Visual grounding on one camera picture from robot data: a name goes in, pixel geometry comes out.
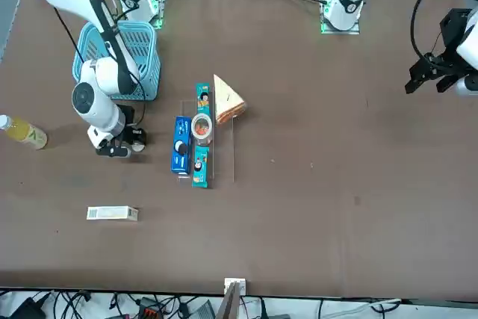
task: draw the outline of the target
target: floor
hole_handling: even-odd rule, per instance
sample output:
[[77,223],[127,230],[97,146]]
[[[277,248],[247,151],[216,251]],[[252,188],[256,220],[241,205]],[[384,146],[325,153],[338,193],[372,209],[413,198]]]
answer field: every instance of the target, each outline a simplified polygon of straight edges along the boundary
[[[11,315],[15,309],[25,300],[27,297],[33,297],[37,294],[37,291],[22,291],[22,292],[13,292],[8,293],[0,298],[0,315],[8,316]],[[35,300],[39,300],[44,293],[39,293]],[[46,313],[46,319],[52,319],[53,315],[53,305],[55,297],[57,294],[50,295],[45,304],[43,305],[43,311]],[[93,293],[91,300],[88,303],[81,302],[78,304],[77,310],[78,313],[83,318],[89,319],[104,319],[111,318],[118,315],[116,308],[109,309],[110,300],[112,298],[111,293]],[[142,294],[132,294],[134,299],[140,299]],[[168,296],[158,296],[159,300],[168,298]],[[187,301],[191,297],[184,296],[181,298],[181,301]],[[243,306],[241,306],[238,319],[253,319],[261,315],[261,304],[257,297],[244,297],[244,303],[247,307],[247,313],[244,311]],[[197,310],[202,304],[207,300],[211,302],[212,308],[215,313],[217,313],[220,304],[221,298],[219,297],[199,297],[195,299],[188,306],[190,312],[193,313]],[[119,295],[119,309],[125,314],[130,314],[131,318],[137,314],[137,306],[133,301],[125,294]],[[277,299],[277,298],[265,298],[264,303],[267,309],[267,314],[272,317],[273,315],[289,315],[290,319],[315,319],[317,318],[317,312],[320,305],[320,300],[304,300],[304,299]],[[347,301],[332,301],[326,300],[323,303],[321,318],[325,319],[331,313],[349,311],[356,309],[360,306],[363,306],[364,303],[357,302],[347,302]],[[61,315],[66,307],[66,302],[61,299],[58,300],[57,304],[57,318],[58,315]],[[68,315],[72,315],[72,310],[69,310]],[[445,318],[455,318],[455,319],[471,319],[477,317],[476,309],[465,309],[465,308],[450,308],[450,307],[440,307],[440,306],[417,306],[417,305],[400,305],[396,310],[389,312],[385,315],[387,319],[445,319]],[[192,318],[196,319],[207,319],[206,317],[193,316]],[[364,309],[357,316],[348,315],[346,318],[362,318],[362,319],[378,319],[381,318],[381,315],[375,313],[369,308]]]

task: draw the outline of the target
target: blue carton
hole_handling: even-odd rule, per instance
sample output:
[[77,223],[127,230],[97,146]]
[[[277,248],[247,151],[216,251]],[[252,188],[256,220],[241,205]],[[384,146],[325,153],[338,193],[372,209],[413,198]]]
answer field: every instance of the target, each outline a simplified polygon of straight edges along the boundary
[[179,175],[189,175],[192,150],[191,141],[191,118],[177,116],[174,128],[171,172]]

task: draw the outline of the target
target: table surface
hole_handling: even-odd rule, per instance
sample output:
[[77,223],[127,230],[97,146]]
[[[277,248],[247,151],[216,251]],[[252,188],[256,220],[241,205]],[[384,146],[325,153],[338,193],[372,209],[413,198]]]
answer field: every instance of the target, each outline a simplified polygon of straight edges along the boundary
[[[415,1],[367,0],[361,34],[332,36],[306,1],[167,0],[150,144],[119,160],[95,155],[71,106],[74,49],[51,6],[22,0],[0,112],[49,145],[0,136],[1,283],[220,293],[243,277],[250,294],[476,299],[476,100],[405,94]],[[423,52],[458,5],[423,1]],[[77,37],[84,21],[64,17]],[[217,130],[212,189],[193,189],[169,170],[174,119],[214,73],[249,107],[234,143]],[[140,221],[92,223],[89,205]]]

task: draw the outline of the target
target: blue basket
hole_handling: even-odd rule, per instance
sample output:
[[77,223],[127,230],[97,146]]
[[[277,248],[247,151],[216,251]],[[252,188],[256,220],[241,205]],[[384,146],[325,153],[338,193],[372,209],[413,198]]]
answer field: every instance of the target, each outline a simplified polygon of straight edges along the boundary
[[[136,61],[137,68],[140,71],[140,82],[143,85],[146,100],[154,100],[158,95],[161,70],[161,63],[156,52],[156,31],[147,22],[125,20],[118,22],[118,28],[125,41],[126,48],[131,53],[134,61]],[[85,61],[109,56],[98,29],[90,22],[81,29],[78,50]],[[75,81],[79,82],[81,59],[76,53],[72,73]],[[111,98],[115,100],[143,101],[143,92],[141,87],[137,86],[131,95],[113,95]]]

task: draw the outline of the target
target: juice bottle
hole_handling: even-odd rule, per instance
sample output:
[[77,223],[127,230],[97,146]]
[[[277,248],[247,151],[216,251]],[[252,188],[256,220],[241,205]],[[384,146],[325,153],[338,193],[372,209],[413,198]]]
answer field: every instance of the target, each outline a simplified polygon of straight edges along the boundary
[[4,130],[8,137],[27,143],[35,149],[42,149],[46,145],[45,132],[18,117],[0,115],[0,129]]

